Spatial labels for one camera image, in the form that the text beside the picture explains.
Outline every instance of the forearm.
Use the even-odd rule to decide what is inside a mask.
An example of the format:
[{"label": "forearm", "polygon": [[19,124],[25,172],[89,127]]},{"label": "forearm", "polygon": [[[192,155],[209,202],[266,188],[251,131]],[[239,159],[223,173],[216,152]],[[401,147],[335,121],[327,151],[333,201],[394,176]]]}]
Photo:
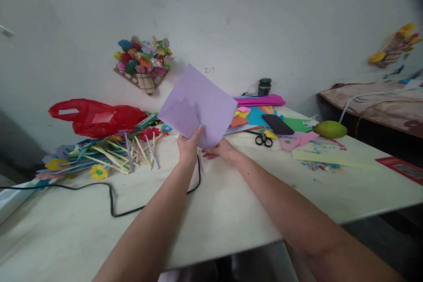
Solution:
[{"label": "forearm", "polygon": [[392,268],[291,186],[239,152],[231,160],[316,279],[402,281]]},{"label": "forearm", "polygon": [[179,162],[138,214],[94,281],[157,281],[185,205],[196,160]]}]

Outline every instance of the red card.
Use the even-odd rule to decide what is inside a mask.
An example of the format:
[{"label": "red card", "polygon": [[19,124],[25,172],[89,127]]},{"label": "red card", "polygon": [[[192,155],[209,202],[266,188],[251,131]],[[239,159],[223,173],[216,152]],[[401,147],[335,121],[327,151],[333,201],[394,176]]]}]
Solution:
[{"label": "red card", "polygon": [[389,167],[391,170],[398,172],[405,177],[423,185],[423,170],[396,157],[390,156],[387,158],[376,159],[379,163]]}]

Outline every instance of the green paper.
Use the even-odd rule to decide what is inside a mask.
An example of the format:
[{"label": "green paper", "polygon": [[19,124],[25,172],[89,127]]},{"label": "green paper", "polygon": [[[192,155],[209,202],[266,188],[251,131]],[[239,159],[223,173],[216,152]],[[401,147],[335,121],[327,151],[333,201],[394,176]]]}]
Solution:
[{"label": "green paper", "polygon": [[307,127],[303,122],[308,122],[310,120],[307,119],[294,119],[294,118],[284,118],[283,122],[287,124],[294,131],[304,131],[308,132],[313,130],[313,128]]},{"label": "green paper", "polygon": [[127,74],[134,74],[135,73],[135,67],[130,66],[129,64],[125,67],[125,71]]}]

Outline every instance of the white wall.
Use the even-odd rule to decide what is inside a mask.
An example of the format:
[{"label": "white wall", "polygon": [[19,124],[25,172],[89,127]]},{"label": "white wall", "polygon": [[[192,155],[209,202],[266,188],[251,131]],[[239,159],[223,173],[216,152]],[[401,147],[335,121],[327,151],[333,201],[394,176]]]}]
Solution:
[{"label": "white wall", "polygon": [[[47,114],[55,102],[84,97],[157,111],[187,63],[214,67],[206,75],[231,95],[271,77],[272,92],[288,107],[313,115],[319,91],[378,80],[399,67],[378,70],[366,59],[399,27],[423,17],[420,0],[19,1],[0,0],[4,24],[19,42],[2,65],[25,70],[2,71],[2,108],[49,151],[79,139],[69,123]],[[152,97],[112,71],[117,41],[134,34],[168,37],[176,56]],[[406,72],[422,66],[422,49],[404,61]]]}]

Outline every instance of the black phone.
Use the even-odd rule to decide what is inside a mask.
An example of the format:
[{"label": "black phone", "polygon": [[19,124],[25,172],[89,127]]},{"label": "black phone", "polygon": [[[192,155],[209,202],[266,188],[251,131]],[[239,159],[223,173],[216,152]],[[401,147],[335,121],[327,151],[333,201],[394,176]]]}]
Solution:
[{"label": "black phone", "polygon": [[273,129],[275,134],[289,135],[295,133],[294,130],[284,123],[277,115],[262,115],[261,117],[270,125],[270,128]]}]

